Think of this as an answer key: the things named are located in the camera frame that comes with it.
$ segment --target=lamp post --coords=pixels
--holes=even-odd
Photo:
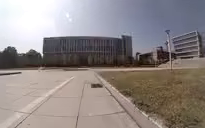
[[[170,60],[170,70],[172,70],[172,54],[171,54],[171,40],[170,40],[170,30],[165,31],[167,33],[167,39],[168,39],[168,49],[169,49],[169,60]]]

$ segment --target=building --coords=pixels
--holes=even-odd
[[[172,42],[177,58],[201,57],[201,42],[198,31],[173,37]]]
[[[132,58],[132,38],[49,37],[43,55],[46,66],[124,65]]]
[[[144,53],[139,55],[139,64],[142,66],[154,65],[158,66],[162,63],[169,61],[169,52],[163,50],[163,47],[157,47],[152,52]]]

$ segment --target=drain cover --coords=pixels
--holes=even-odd
[[[102,84],[91,84],[91,88],[103,88]]]

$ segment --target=grass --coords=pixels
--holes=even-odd
[[[100,74],[167,127],[205,128],[205,68]]]

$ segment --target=concrete pavement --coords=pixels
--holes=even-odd
[[[93,71],[0,76],[0,128],[138,128]]]

